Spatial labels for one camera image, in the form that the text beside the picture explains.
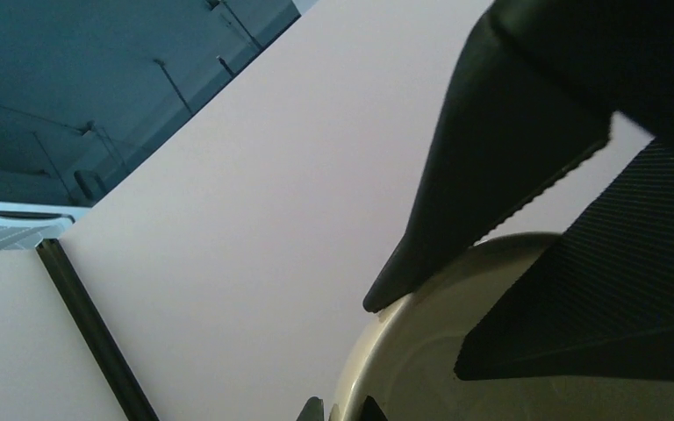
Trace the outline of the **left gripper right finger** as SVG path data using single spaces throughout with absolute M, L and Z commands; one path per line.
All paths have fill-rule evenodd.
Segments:
M 639 152 L 462 343 L 466 381 L 674 382 L 674 146 Z

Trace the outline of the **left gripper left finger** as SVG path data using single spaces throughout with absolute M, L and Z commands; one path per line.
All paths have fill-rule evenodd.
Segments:
M 379 312 L 606 146 L 614 113 L 674 146 L 674 1 L 496 1 L 441 106 Z

